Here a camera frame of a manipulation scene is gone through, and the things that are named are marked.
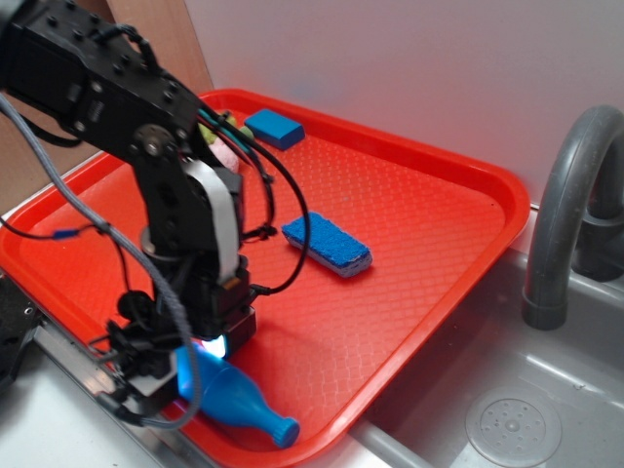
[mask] red tray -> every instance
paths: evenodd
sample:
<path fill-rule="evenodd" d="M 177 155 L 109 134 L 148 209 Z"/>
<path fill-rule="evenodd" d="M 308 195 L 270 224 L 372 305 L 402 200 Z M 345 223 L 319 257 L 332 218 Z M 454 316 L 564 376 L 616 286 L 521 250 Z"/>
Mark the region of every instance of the red tray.
<path fill-rule="evenodd" d="M 529 200 L 508 172 L 487 163 L 387 135 L 268 97 L 242 91 L 204 95 L 242 121 L 271 108 L 300 122 L 306 138 L 274 151 L 319 212 L 372 251 L 372 267 L 341 279 L 307 262 L 285 292 L 255 303 L 258 331 L 231 362 L 251 376 L 268 403 L 301 424 L 296 444 L 276 449 L 268 436 L 197 416 L 185 434 L 228 466 L 282 467 L 335 443 L 453 307 L 523 229 Z M 248 226 L 265 213 L 257 177 L 246 177 Z M 68 183 L 131 239 L 145 224 L 132 172 L 100 155 Z M 275 184 L 277 223 L 299 217 L 283 180 Z M 49 189 L 12 218 L 16 227 L 50 233 L 85 220 Z M 253 281 L 276 286 L 298 251 L 278 236 L 249 244 Z M 104 333 L 124 290 L 110 240 L 87 231 L 64 242 L 34 242 L 0 230 L 0 265 L 50 316 L 87 343 Z M 131 264 L 134 289 L 150 291 Z M 166 410 L 179 414 L 183 403 Z"/>

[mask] toy bottle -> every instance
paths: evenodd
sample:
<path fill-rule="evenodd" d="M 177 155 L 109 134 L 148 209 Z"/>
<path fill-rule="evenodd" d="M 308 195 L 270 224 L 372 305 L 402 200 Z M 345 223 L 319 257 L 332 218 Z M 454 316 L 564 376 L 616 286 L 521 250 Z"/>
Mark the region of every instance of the toy bottle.
<path fill-rule="evenodd" d="M 268 407 L 255 382 L 241 370 L 195 344 L 202 377 L 202 411 L 219 422 L 237 427 L 255 427 L 273 438 L 281 449 L 294 444 L 299 423 Z M 193 394 L 188 353 L 181 347 L 177 357 L 177 389 L 190 400 Z"/>

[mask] metal sink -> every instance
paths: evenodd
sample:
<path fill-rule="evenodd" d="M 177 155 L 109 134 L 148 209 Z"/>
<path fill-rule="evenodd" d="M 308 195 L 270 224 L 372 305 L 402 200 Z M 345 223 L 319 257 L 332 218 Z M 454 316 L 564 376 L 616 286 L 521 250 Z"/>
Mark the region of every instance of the metal sink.
<path fill-rule="evenodd" d="M 567 321 L 538 331 L 526 266 L 508 251 L 366 413 L 413 460 L 624 467 L 624 293 L 572 274 Z"/>

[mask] drain cover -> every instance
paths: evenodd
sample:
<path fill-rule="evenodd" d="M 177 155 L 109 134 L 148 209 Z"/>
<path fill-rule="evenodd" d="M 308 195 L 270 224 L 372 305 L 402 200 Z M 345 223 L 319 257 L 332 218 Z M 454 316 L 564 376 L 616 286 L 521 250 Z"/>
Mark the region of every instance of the drain cover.
<path fill-rule="evenodd" d="M 466 432 L 489 461 L 508 468 L 538 465 L 555 453 L 562 423 L 539 395 L 501 387 L 482 395 L 468 410 Z"/>

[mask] gray faucet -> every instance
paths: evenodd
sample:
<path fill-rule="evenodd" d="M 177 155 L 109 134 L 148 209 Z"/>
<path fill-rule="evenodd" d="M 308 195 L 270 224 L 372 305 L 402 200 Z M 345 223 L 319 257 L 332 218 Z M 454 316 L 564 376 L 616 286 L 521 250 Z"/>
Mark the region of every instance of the gray faucet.
<path fill-rule="evenodd" d="M 528 255 L 523 317 L 553 330 L 566 321 L 570 267 L 609 281 L 624 273 L 624 114 L 583 113 L 553 167 Z"/>

